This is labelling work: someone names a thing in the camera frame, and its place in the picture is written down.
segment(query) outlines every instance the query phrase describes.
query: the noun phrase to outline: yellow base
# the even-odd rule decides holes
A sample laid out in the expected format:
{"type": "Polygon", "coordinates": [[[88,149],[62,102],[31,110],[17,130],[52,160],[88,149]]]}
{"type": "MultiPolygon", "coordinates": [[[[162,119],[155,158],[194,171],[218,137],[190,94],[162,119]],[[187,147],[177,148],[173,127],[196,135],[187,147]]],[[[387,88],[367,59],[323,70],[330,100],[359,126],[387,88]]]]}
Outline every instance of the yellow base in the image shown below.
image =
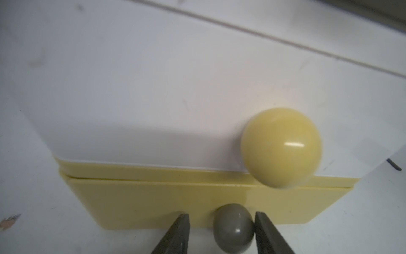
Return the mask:
{"type": "Polygon", "coordinates": [[[189,213],[192,227],[211,227],[215,210],[229,203],[245,206],[253,216],[265,212],[276,224],[306,223],[358,180],[314,176],[306,186],[278,190],[245,173],[57,162],[63,179],[105,229],[168,228],[181,213],[189,213]]]}

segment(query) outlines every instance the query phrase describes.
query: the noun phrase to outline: white surface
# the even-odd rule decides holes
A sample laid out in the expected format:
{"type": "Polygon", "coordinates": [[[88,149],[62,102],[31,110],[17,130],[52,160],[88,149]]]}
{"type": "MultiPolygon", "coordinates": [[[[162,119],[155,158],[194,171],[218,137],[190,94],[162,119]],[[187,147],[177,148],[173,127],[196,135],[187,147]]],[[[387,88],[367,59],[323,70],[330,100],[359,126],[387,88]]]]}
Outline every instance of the white surface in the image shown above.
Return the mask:
{"type": "Polygon", "coordinates": [[[146,2],[160,3],[406,75],[405,34],[316,0],[146,2]]]}
{"type": "Polygon", "coordinates": [[[277,106],[319,128],[320,176],[406,144],[406,79],[133,2],[2,4],[0,83],[62,159],[245,171],[243,127],[277,106]]]}
{"type": "MultiPolygon", "coordinates": [[[[406,168],[406,148],[393,159],[406,168]]],[[[149,254],[163,230],[106,231],[56,171],[51,153],[0,87],[0,231],[2,254],[149,254]]],[[[406,249],[406,171],[384,163],[315,219],[278,225],[296,254],[401,254],[406,249]]],[[[255,243],[246,253],[256,253],[255,243]]],[[[192,229],[189,254],[220,254],[210,230],[192,229]]]]}

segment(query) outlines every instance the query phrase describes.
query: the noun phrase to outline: ball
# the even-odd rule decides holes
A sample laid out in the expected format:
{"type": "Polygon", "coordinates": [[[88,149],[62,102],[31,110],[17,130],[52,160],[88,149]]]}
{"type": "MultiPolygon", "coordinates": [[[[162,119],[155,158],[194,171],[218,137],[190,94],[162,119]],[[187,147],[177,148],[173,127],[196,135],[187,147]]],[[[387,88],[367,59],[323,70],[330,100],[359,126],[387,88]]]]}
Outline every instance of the ball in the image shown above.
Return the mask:
{"type": "Polygon", "coordinates": [[[224,252],[236,254],[245,251],[254,237],[251,214],[240,204],[220,207],[214,216],[213,234],[224,252]]]}
{"type": "Polygon", "coordinates": [[[306,182],[317,170],[322,141],[304,114],[274,108],[248,122],[241,138],[241,155],[247,170],[261,183],[291,188],[306,182]]]}

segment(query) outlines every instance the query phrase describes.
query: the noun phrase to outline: gray ball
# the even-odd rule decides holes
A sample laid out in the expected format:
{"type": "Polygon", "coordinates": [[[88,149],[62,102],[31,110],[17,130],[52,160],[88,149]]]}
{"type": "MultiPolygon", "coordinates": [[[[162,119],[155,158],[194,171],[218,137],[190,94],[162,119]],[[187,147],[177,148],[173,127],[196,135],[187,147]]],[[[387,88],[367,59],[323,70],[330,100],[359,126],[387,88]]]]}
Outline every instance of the gray ball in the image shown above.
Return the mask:
{"type": "Polygon", "coordinates": [[[248,249],[254,237],[253,218],[240,204],[224,205],[214,216],[213,234],[223,251],[241,253],[248,249]]]}

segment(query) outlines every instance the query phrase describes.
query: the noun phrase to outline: black object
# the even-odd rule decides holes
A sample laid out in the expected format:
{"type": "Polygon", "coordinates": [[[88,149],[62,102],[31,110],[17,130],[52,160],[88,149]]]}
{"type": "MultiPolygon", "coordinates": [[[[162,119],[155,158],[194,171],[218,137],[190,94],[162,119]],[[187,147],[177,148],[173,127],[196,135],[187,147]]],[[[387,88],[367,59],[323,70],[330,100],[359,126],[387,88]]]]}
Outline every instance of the black object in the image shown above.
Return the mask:
{"type": "Polygon", "coordinates": [[[294,254],[265,213],[255,213],[254,227],[258,254],[294,254]]]}
{"type": "Polygon", "coordinates": [[[188,252],[189,215],[178,216],[151,254],[186,254],[188,252]]]}
{"type": "Polygon", "coordinates": [[[386,160],[387,162],[389,162],[389,164],[392,166],[392,167],[394,167],[396,170],[398,170],[398,171],[402,171],[402,168],[400,168],[396,163],[394,163],[391,159],[387,159],[386,160]]]}
{"type": "MultiPolygon", "coordinates": [[[[256,212],[254,230],[258,254],[294,254],[265,213],[256,212]]],[[[186,254],[189,231],[189,215],[179,215],[151,254],[186,254]]]]}

